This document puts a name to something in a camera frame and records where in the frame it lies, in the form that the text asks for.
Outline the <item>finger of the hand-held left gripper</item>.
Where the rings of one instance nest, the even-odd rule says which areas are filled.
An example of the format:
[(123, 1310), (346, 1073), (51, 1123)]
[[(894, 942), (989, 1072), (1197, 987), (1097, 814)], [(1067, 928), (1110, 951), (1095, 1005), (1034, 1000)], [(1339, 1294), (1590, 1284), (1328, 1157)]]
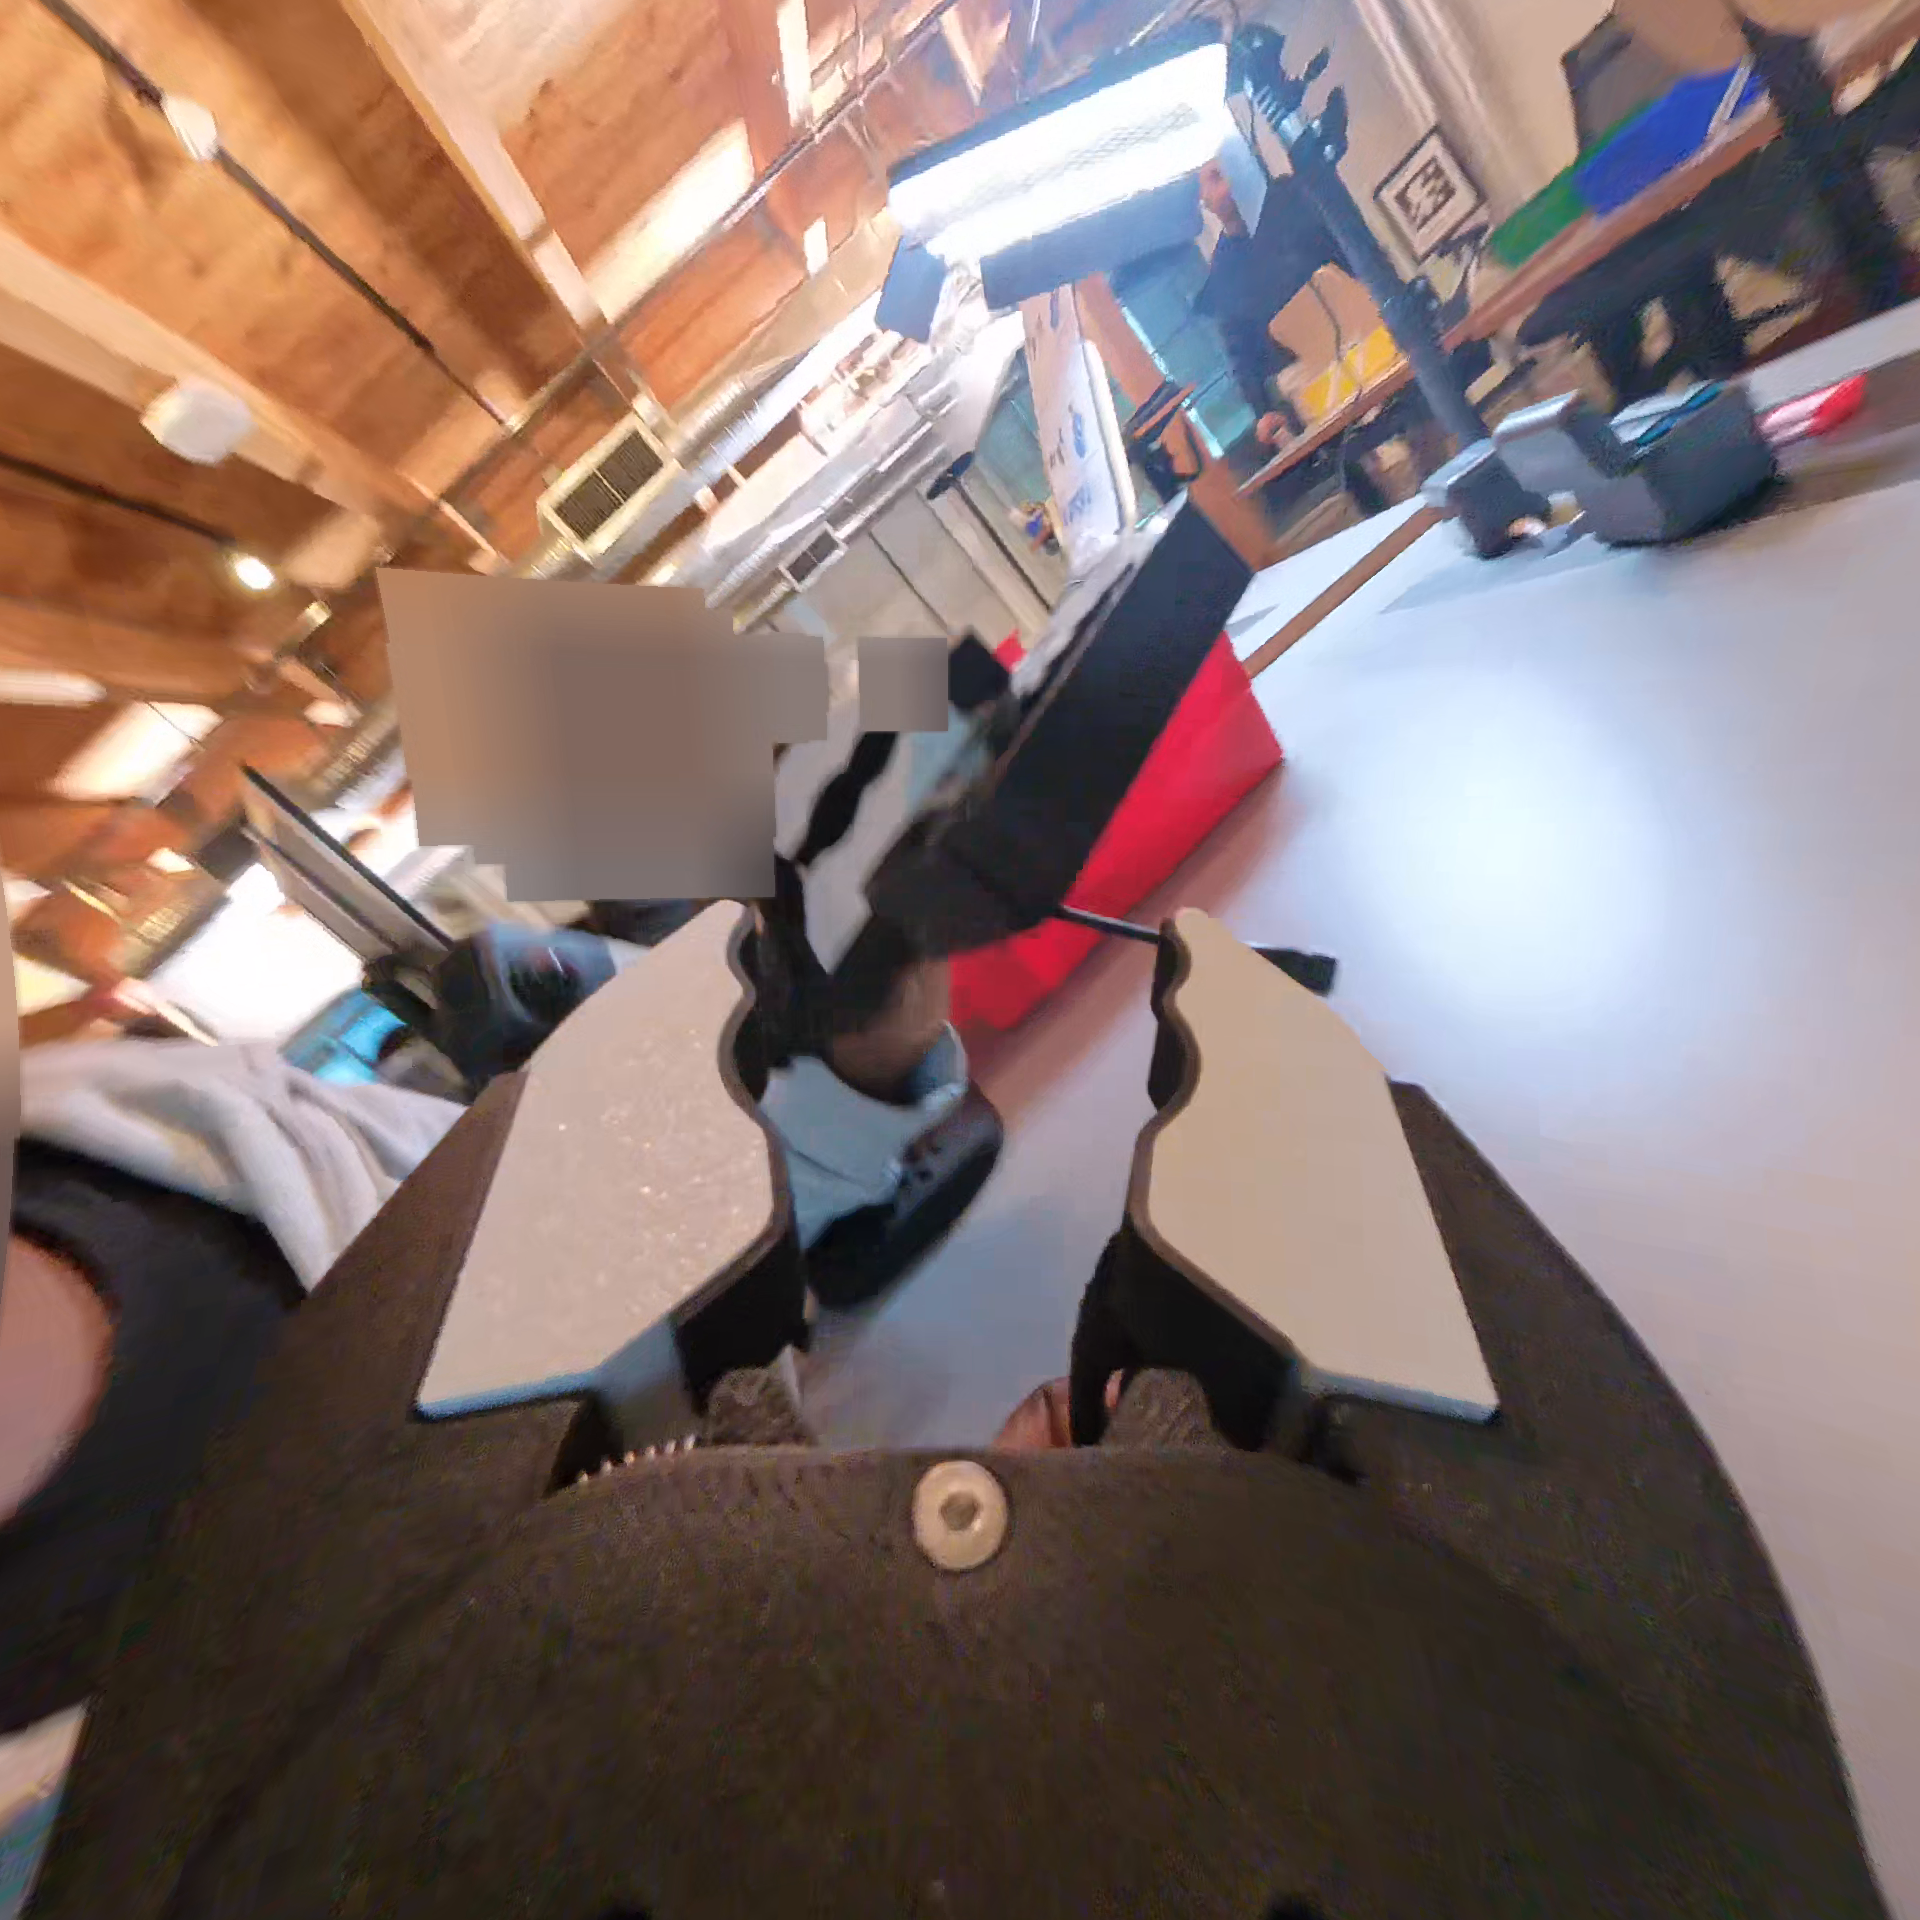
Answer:
[(774, 766), (774, 893), (778, 906), (807, 867), (845, 832), (845, 752), (782, 747)]
[(829, 880), (862, 890), (939, 778), (942, 734), (899, 734), (884, 769), (862, 789), (846, 836), (829, 849)]

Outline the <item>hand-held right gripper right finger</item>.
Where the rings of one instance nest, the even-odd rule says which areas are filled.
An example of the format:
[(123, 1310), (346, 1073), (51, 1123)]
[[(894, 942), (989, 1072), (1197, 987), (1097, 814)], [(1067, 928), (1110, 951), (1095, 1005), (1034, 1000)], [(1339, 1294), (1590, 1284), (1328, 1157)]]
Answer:
[(1126, 1232), (1318, 1400), (1489, 1427), (1498, 1387), (1395, 1088), (1323, 992), (1184, 907), (1161, 925)]

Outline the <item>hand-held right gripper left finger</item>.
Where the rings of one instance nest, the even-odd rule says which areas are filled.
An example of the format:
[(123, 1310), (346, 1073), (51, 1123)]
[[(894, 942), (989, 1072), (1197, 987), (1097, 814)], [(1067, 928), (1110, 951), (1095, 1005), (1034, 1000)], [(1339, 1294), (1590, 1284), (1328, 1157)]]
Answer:
[(759, 1108), (755, 931), (747, 907), (710, 906), (512, 1076), (423, 1419), (579, 1400), (619, 1444), (682, 1444), (723, 1376), (801, 1344), (794, 1195)]

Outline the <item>red bin with black divider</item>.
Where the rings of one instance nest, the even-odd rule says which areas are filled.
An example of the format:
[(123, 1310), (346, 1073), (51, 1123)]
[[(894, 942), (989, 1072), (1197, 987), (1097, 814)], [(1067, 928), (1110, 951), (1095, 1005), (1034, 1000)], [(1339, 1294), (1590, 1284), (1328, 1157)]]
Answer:
[(1229, 643), (1252, 567), (1191, 504), (1114, 547), (1017, 666), (987, 743), (867, 880), (953, 961), (954, 1015), (1009, 1032), (1283, 763)]

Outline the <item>person's left hand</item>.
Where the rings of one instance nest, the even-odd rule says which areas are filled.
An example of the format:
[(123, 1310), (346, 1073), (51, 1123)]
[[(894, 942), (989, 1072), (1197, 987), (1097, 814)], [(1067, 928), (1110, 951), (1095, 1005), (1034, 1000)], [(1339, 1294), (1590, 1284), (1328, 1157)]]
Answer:
[(953, 1025), (953, 961), (870, 916), (829, 976), (823, 1059), (852, 1091), (890, 1107), (918, 1098)]

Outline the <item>grey sweater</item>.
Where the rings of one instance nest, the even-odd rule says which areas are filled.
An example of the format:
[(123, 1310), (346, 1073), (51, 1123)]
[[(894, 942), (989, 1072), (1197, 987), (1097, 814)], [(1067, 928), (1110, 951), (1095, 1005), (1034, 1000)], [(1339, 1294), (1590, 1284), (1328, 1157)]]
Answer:
[(326, 1083), (273, 1044), (107, 1040), (20, 1059), (23, 1141), (253, 1219), (302, 1290), (462, 1114), (388, 1083)]

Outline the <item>ceiling air vent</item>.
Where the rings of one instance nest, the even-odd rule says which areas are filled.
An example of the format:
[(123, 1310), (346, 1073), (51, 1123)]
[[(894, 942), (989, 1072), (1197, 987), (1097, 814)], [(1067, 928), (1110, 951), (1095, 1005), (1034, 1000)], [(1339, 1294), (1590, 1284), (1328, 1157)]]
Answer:
[(596, 557), (678, 472), (656, 429), (640, 414), (630, 414), (542, 493), (542, 526), (550, 538)]

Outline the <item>laptop screen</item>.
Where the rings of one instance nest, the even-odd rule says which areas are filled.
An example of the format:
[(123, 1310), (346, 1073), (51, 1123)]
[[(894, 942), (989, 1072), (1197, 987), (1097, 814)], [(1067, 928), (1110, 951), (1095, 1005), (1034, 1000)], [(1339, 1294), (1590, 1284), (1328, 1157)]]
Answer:
[(256, 858), (273, 875), (283, 900), (324, 925), (363, 965), (432, 970), (451, 949), (436, 923), (253, 769), (243, 772), (243, 814)]

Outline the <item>white banner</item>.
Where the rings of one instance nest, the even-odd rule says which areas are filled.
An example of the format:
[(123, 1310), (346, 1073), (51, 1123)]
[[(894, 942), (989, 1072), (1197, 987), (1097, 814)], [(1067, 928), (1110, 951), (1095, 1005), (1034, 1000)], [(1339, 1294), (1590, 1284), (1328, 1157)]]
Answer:
[(1035, 440), (1067, 579), (1086, 579), (1142, 519), (1113, 378), (1073, 286), (1021, 302)]

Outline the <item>yellow bins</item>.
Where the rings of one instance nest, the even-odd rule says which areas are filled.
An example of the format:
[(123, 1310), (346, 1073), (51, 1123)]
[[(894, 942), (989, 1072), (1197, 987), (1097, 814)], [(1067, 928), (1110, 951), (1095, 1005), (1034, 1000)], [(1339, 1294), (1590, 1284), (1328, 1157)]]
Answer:
[(1303, 421), (1323, 426), (1369, 391), (1379, 388), (1387, 375), (1403, 372), (1406, 356), (1401, 352), (1387, 325), (1373, 325), (1335, 349), (1334, 360), (1303, 382), (1299, 411)]

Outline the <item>white light panel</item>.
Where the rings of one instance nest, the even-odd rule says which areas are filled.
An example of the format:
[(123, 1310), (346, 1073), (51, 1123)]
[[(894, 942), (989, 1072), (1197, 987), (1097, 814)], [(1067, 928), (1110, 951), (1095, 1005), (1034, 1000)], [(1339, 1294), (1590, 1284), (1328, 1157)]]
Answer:
[(912, 254), (1002, 314), (1201, 229), (1198, 174), (1238, 132), (1229, 42), (1188, 21), (890, 170)]

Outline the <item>black light stand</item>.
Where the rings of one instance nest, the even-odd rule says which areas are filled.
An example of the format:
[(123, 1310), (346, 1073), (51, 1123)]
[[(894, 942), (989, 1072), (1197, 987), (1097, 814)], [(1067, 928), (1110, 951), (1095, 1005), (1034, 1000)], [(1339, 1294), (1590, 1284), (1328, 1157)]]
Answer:
[(1401, 275), (1341, 177), (1351, 107), (1341, 84), (1322, 84), (1328, 65), (1329, 51), (1322, 51), (1306, 68), (1289, 69), (1283, 32), (1264, 23), (1238, 27), (1229, 43), (1229, 87), (1252, 104), (1257, 128), (1278, 144), (1287, 177), (1302, 184), (1302, 197), (1334, 235), (1339, 261), (1376, 302), (1435, 421), (1456, 448), (1479, 445), (1489, 429), (1443, 346), (1435, 298)]

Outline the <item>grey electronic device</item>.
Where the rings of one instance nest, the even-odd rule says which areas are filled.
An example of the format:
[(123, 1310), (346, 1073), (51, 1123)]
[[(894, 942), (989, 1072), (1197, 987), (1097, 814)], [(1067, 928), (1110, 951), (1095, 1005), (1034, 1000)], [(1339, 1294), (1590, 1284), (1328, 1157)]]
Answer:
[(1700, 382), (1611, 417), (1582, 392), (1537, 403), (1435, 469), (1419, 500), (1482, 560), (1549, 531), (1556, 507), (1609, 547), (1662, 547), (1745, 513), (1780, 475), (1745, 388)]

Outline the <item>green bin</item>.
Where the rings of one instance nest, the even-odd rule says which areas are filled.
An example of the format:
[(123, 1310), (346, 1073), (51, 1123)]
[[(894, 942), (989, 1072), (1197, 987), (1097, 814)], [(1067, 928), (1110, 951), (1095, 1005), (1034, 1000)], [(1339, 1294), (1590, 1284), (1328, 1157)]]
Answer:
[(1515, 275), (1590, 216), (1577, 170), (1565, 167), (1489, 234), (1488, 256)]

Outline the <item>small red object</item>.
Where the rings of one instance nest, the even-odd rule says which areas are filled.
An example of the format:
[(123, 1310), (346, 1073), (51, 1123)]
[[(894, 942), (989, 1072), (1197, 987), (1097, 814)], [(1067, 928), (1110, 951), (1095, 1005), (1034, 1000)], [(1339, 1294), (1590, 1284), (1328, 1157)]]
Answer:
[(1817, 440), (1830, 440), (1849, 421), (1860, 420), (1865, 407), (1867, 375), (1849, 375), (1827, 388), (1793, 395), (1760, 414), (1767, 445), (1790, 448)]

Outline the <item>blue bin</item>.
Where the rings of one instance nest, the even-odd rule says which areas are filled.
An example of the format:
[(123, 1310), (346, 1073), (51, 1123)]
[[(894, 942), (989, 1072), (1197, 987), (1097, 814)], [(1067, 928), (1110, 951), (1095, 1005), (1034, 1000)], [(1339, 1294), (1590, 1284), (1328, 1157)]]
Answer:
[(1591, 216), (1617, 212), (1764, 103), (1748, 62), (1673, 81), (1574, 163), (1577, 197)]

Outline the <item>black white wall marker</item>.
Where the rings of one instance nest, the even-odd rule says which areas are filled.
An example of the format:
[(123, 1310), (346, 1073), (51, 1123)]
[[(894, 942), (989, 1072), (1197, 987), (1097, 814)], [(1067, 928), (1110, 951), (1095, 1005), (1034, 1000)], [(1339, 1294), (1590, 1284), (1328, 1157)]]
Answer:
[(1373, 200), (1411, 261), (1428, 261), (1451, 248), (1489, 206), (1475, 173), (1441, 125), (1422, 132), (1386, 170)]

